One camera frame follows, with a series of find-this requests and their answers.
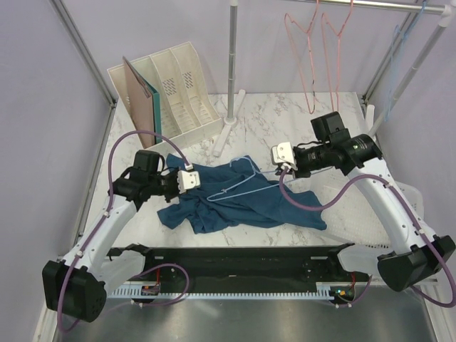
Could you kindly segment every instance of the white cable tray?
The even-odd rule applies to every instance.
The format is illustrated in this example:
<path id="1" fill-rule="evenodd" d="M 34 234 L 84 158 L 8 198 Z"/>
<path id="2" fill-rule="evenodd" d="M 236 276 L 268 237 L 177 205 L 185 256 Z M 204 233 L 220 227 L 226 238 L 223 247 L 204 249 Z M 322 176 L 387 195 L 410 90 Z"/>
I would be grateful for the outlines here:
<path id="1" fill-rule="evenodd" d="M 123 284 L 118 287 L 109 298 L 112 299 L 173 299 L 180 294 L 158 294 L 157 296 L 143 293 L 144 284 Z M 185 294 L 186 299 L 295 299 L 295 300 L 332 300 L 329 295 L 331 287 L 317 285 L 316 292 L 290 292 L 290 293 L 256 293 L 256 294 Z"/>
<path id="2" fill-rule="evenodd" d="M 312 177 L 311 190 L 321 203 L 331 201 L 348 182 L 340 170 L 329 170 Z M 424 216 L 423 196 L 420 191 L 400 182 L 396 182 L 412 208 L 420 217 Z M 388 248 L 390 239 L 383 225 L 368 203 L 367 199 L 353 185 L 331 208 L 323 211 L 321 217 L 328 225 L 325 231 L 317 234 L 336 241 L 355 242 L 373 248 Z"/>

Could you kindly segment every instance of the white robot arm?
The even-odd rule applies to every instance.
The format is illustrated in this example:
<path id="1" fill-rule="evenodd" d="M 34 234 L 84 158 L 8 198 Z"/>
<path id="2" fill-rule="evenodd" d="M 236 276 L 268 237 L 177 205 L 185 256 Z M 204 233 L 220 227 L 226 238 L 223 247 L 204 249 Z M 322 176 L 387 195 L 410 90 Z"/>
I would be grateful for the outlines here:
<path id="1" fill-rule="evenodd" d="M 320 145 L 302 148 L 283 142 L 271 149 L 273 163 L 280 170 L 289 170 L 294 177 L 310 177 L 311 171 L 335 167 L 350 180 L 356 178 L 354 184 L 368 200 L 391 240 L 391 249 L 342 246 L 337 255 L 342 268 L 381 276 L 395 291 L 402 291 L 439 271 L 441 265 L 423 235 L 445 261 L 454 252 L 455 243 L 448 236 L 438 237 L 411 209 L 372 139 L 368 135 L 352 138 L 337 112 L 313 119 L 311 123 Z M 377 180 L 370 178 L 371 175 L 378 177 Z M 404 205 L 411 209 L 420 231 L 414 227 Z"/>
<path id="2" fill-rule="evenodd" d="M 84 232 L 77 245 L 62 261 L 49 261 L 45 265 L 42 274 L 48 308 L 57 311 L 63 281 L 73 262 L 75 264 L 66 286 L 63 312 L 88 322 L 98 317 L 107 294 L 141 273 L 145 257 L 137 250 L 125 250 L 114 259 L 106 259 L 123 227 L 151 196 L 165 196 L 169 202 L 200 186 L 200 176 L 196 171 L 175 169 L 162 175 L 157 171 L 160 158 L 153 151 L 138 151 L 133 166 L 113 183 L 110 210 L 108 196 L 95 222 Z M 103 223 L 96 234 L 92 234 L 103 216 L 106 216 Z"/>

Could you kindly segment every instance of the black camera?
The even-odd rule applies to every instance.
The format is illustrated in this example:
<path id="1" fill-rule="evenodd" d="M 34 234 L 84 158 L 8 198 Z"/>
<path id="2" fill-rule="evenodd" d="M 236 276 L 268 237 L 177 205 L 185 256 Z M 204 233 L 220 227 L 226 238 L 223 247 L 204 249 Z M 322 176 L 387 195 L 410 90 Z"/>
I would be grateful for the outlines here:
<path id="1" fill-rule="evenodd" d="M 354 138 L 345 128 L 341 115 L 332 112 L 311 121 L 318 145 L 310 148 L 293 147 L 296 167 L 295 178 L 310 177 L 312 171 L 325 167 L 340 169 L 346 176 L 364 162 L 382 158 L 382 152 L 366 134 Z"/>

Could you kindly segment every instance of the marble surface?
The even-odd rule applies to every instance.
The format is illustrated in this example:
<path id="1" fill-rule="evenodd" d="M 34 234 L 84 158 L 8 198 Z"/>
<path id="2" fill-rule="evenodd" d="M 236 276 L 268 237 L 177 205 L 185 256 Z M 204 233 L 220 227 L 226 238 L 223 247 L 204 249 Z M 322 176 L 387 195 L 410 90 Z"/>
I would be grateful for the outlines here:
<path id="1" fill-rule="evenodd" d="M 363 116 L 356 94 L 340 93 L 340 97 L 340 113 L 350 133 L 357 135 L 364 132 Z M 226 113 L 225 95 L 211 95 L 210 100 L 218 113 L 221 115 Z M 314 140 L 310 120 L 332 111 L 328 93 L 318 93 L 317 101 L 316 112 L 310 115 L 307 112 L 302 93 L 247 94 L 239 112 L 238 125 L 229 136 L 221 157 L 217 158 L 211 154 L 212 146 L 217 137 L 185 148 L 183 152 L 189 161 L 211 166 L 227 163 L 242 155 L 250 155 L 262 170 L 273 170 L 270 157 L 272 146 L 283 141 L 291 141 L 293 145 L 296 145 Z M 133 129 L 125 106 L 119 102 L 98 176 L 88 222 L 92 222 L 101 209 L 108 190 L 107 159 L 109 151 L 118 137 Z M 131 136 L 121 142 L 113 160 L 113 179 L 118 177 L 125 168 L 132 165 L 135 152 L 140 148 L 141 144 L 137 136 Z M 274 175 L 267 177 L 277 179 Z M 316 186 L 315 180 L 312 178 L 312 180 L 295 181 L 290 187 L 293 191 L 298 192 L 308 189 L 314 190 Z M 141 243 L 152 247 L 256 247 L 339 243 L 315 229 L 297 227 L 292 224 L 283 224 L 271 229 L 241 224 L 236 227 L 228 227 L 221 232 L 194 234 L 190 223 L 185 220 L 176 229 L 169 229 L 161 224 L 156 213 L 168 205 L 162 197 L 149 199 L 120 233 L 115 246 L 123 247 L 131 243 Z M 328 215 L 337 217 L 331 212 L 326 214 L 327 217 Z"/>

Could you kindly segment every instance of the purple wall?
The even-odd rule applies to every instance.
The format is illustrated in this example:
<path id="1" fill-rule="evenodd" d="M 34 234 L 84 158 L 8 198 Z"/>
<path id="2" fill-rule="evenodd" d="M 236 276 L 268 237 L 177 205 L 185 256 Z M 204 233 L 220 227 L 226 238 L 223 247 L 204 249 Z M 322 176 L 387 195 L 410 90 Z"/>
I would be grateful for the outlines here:
<path id="1" fill-rule="evenodd" d="M 0 42 L 0 339 L 31 341 L 41 270 L 68 251 L 108 105 L 49 1 L 6 1 Z"/>

